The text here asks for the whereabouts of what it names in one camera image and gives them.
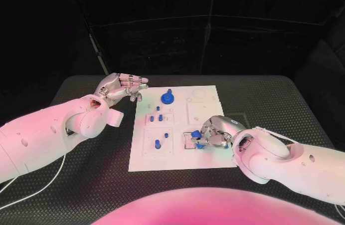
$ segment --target white board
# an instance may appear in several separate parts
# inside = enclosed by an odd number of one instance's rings
[[[172,104],[164,104],[161,100],[168,89],[172,89],[175,97]],[[190,141],[190,133],[201,130],[211,116],[224,115],[216,86],[149,88],[142,91],[142,95],[143,100],[138,102],[136,110],[129,171],[236,167],[231,147],[217,149],[206,146],[206,149],[197,149]]]

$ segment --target robotic hand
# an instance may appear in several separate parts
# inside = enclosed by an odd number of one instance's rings
[[[257,183],[273,179],[296,193],[345,205],[345,153],[294,140],[285,145],[273,135],[291,140],[260,127],[246,129],[229,117],[213,116],[193,142],[217,148],[233,146],[233,162]]]
[[[0,183],[64,156],[106,125],[120,126],[125,114],[110,107],[125,96],[142,100],[148,79],[113,73],[96,93],[15,119],[0,127]]]

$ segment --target white cable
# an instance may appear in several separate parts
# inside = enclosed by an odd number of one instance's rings
[[[15,180],[18,179],[18,177],[15,177],[12,179],[12,181],[6,184],[6,186],[3,187],[3,189],[0,190],[0,193],[3,192],[3,190],[9,187],[9,185],[15,182]]]
[[[268,130],[268,129],[263,129],[263,128],[260,128],[260,127],[256,127],[255,129],[259,129],[259,130],[262,130],[263,132],[270,133],[270,134],[275,135],[276,137],[279,137],[279,138],[282,138],[282,139],[286,139],[286,140],[292,141],[295,144],[299,143],[298,141],[289,139],[286,136],[283,136],[283,135],[275,133],[273,131],[270,131],[270,130]]]
[[[65,163],[65,158],[67,158],[67,155],[64,155],[64,159],[63,159],[63,163],[61,163],[61,166],[60,166],[60,170],[58,170],[58,172],[57,172],[57,174],[55,174],[55,176],[54,176],[51,182],[48,183],[48,185],[47,185],[35,194],[29,195],[29,196],[25,197],[24,199],[19,199],[19,200],[15,201],[14,203],[11,203],[11,204],[5,205],[3,207],[0,207],[0,210],[5,209],[5,208],[8,208],[8,207],[12,206],[14,204],[22,202],[24,200],[29,199],[31,197],[34,197],[35,195],[38,195],[38,194],[48,188],[48,186],[51,185],[51,183],[54,182],[54,180],[57,179],[57,177],[58,177],[58,175],[60,175],[60,171],[61,171],[61,169],[63,169],[63,167],[64,167],[64,163]]]
[[[337,207],[337,212],[340,213],[341,217],[345,219],[345,217],[344,217],[343,213],[340,212],[340,209],[338,209],[338,207]]]

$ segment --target table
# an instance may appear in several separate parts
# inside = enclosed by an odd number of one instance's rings
[[[151,87],[216,85],[226,116],[246,126],[260,126],[305,144],[333,148],[292,80],[285,76],[149,75]],[[94,93],[103,75],[70,77],[53,105]],[[0,224],[90,224],[136,199],[174,189],[234,188],[270,195],[343,221],[335,206],[291,191],[279,182],[255,183],[239,168],[128,172],[136,104],[125,98],[115,108],[125,113],[120,128],[107,126],[100,136],[68,153],[61,174],[29,200],[0,211]],[[51,181],[63,159],[18,178],[0,195],[0,204],[35,193]]]

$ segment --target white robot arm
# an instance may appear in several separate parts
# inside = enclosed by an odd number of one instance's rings
[[[229,117],[213,116],[203,126],[201,137],[193,141],[217,148],[233,146],[233,161],[257,183],[266,184],[273,179],[296,193],[345,205],[345,153],[296,141],[285,145],[273,135],[288,139],[260,127],[246,129]]]
[[[106,125],[120,126],[125,114],[110,107],[125,96],[142,100],[148,79],[113,73],[96,93],[15,119],[0,127],[0,183],[64,156]]]

